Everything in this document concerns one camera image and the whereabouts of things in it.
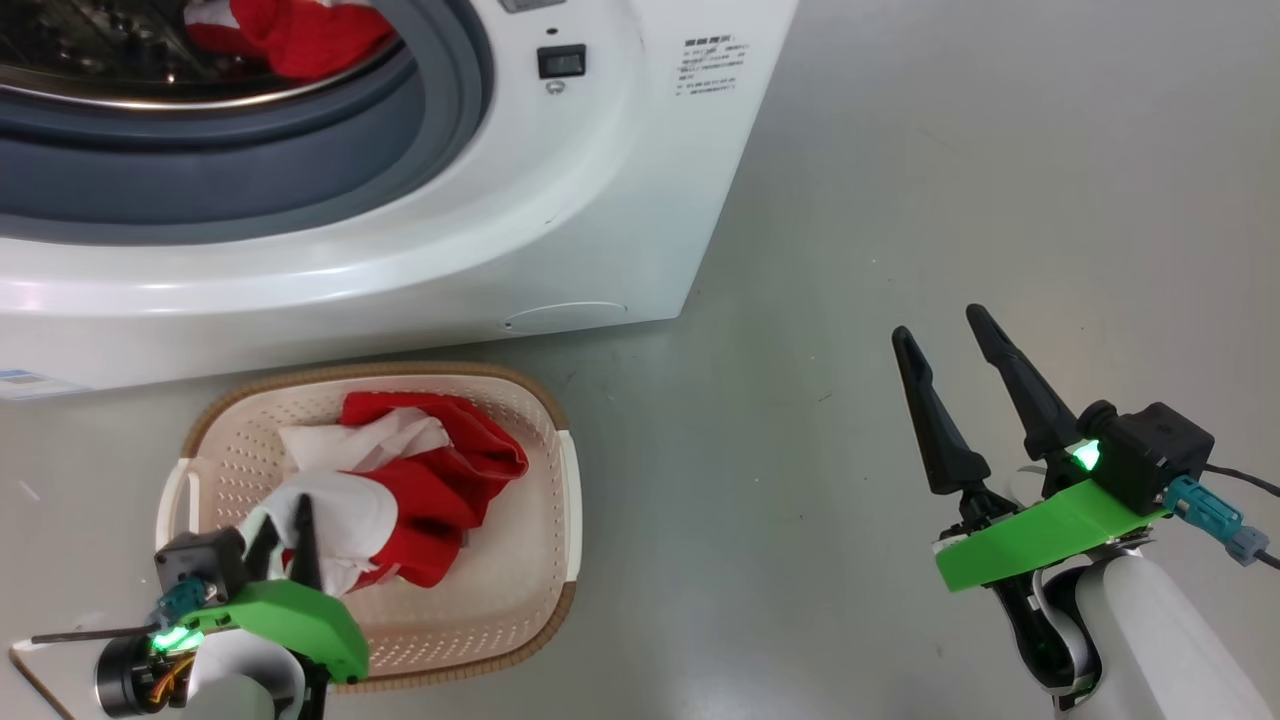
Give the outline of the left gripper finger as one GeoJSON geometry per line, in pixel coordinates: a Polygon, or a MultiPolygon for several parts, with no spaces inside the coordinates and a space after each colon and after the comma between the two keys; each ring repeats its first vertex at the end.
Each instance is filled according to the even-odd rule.
{"type": "Polygon", "coordinates": [[[250,582],[273,579],[280,571],[280,537],[271,516],[244,519],[244,568],[250,582]]]}
{"type": "Polygon", "coordinates": [[[308,495],[297,498],[293,528],[296,543],[291,556],[291,580],[314,591],[323,591],[314,505],[308,495]]]}

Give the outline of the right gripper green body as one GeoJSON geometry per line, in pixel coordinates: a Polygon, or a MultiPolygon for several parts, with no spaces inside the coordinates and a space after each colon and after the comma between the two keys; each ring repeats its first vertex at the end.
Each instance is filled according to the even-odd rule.
{"type": "MultiPolygon", "coordinates": [[[[988,489],[986,460],[963,442],[934,442],[934,479],[943,491],[988,489]]],[[[1096,470],[1102,454],[1097,439],[1069,446],[1068,468],[1096,470]]],[[[934,564],[951,592],[1048,568],[1110,541],[1143,529],[1169,511],[1134,514],[1094,480],[1062,489],[983,529],[964,530],[960,539],[934,543],[934,564]]]]}

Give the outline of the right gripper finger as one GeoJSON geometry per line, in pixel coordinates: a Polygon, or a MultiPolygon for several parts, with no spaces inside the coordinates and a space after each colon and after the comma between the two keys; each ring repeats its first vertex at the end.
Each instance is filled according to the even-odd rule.
{"type": "Polygon", "coordinates": [[[1070,447],[1082,441],[1076,415],[986,306],[970,304],[965,315],[984,360],[1001,375],[1025,432],[1029,459],[1043,461],[1048,471],[1065,468],[1070,447]]]}
{"type": "Polygon", "coordinates": [[[937,395],[932,366],[913,333],[900,325],[891,343],[931,493],[987,491],[989,465],[969,447],[937,395]]]}

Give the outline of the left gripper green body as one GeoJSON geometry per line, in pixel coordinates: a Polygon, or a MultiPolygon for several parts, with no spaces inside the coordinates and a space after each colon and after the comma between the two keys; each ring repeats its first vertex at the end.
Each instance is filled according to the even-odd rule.
{"type": "Polygon", "coordinates": [[[292,580],[251,582],[225,603],[206,602],[170,620],[150,639],[154,653],[196,650],[196,633],[241,629],[325,667],[340,684],[369,678],[369,642],[337,597],[292,580]]]}

